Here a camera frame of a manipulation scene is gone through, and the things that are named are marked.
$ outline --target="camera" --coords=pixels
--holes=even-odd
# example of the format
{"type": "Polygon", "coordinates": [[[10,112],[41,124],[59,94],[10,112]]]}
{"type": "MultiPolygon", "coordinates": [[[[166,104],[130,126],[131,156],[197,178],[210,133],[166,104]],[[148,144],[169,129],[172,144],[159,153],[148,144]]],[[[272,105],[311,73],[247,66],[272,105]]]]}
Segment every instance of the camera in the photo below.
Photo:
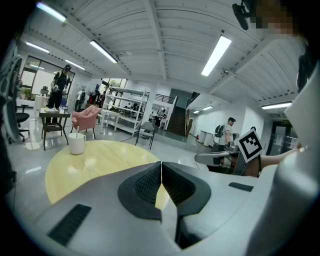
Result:
{"type": "Polygon", "coordinates": [[[249,29],[248,18],[255,16],[256,2],[255,0],[242,0],[241,4],[234,3],[232,5],[233,13],[238,20],[240,26],[244,30],[249,29]]]}

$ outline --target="doorway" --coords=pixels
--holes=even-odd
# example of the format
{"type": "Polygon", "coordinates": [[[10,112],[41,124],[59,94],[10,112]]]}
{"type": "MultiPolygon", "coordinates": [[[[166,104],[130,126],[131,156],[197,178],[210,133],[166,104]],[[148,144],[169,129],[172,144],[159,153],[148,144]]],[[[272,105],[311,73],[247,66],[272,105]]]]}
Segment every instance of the doorway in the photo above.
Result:
{"type": "Polygon", "coordinates": [[[273,122],[269,147],[266,152],[267,156],[283,154],[296,148],[297,145],[298,136],[288,121],[273,122]]]}

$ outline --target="wooden side table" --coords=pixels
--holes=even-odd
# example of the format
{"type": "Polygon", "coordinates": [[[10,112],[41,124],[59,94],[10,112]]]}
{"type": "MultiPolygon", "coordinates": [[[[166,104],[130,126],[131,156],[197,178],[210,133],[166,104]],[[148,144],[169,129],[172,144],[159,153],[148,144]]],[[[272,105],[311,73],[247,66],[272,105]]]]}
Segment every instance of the wooden side table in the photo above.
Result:
{"type": "Polygon", "coordinates": [[[59,109],[57,112],[46,112],[44,107],[42,107],[40,109],[39,117],[41,118],[42,125],[43,125],[41,139],[43,138],[43,149],[44,150],[46,150],[46,135],[49,132],[60,131],[61,136],[62,136],[62,132],[63,132],[65,139],[66,139],[66,143],[69,145],[68,137],[65,132],[65,126],[66,126],[67,118],[69,118],[70,116],[71,116],[70,113],[65,109],[59,109]],[[45,118],[59,118],[59,122],[46,123],[45,118]],[[61,125],[62,118],[65,118],[63,126],[61,125]]]}

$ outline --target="white pillar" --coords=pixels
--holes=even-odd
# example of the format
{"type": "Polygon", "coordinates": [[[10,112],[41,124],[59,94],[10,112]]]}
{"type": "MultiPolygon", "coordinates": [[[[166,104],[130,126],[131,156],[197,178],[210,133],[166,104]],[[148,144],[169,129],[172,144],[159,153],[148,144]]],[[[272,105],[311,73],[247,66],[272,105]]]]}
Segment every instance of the white pillar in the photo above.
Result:
{"type": "Polygon", "coordinates": [[[144,109],[144,115],[143,115],[143,119],[142,119],[142,124],[149,120],[149,116],[150,116],[150,114],[152,112],[152,106],[154,104],[155,97],[156,97],[156,94],[157,94],[158,84],[154,84],[153,87],[151,88],[151,91],[150,91],[150,94],[149,94],[149,98],[148,98],[148,101],[147,101],[145,109],[144,109]]]}

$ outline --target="white mug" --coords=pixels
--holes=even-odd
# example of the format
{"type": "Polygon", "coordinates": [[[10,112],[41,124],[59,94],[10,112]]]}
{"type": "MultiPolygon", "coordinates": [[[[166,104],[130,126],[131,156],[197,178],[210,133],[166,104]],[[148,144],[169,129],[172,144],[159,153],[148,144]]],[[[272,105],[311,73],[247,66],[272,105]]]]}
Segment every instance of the white mug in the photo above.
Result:
{"type": "Polygon", "coordinates": [[[85,142],[87,136],[82,133],[70,133],[69,137],[69,151],[73,155],[80,155],[85,151],[85,142]]]}

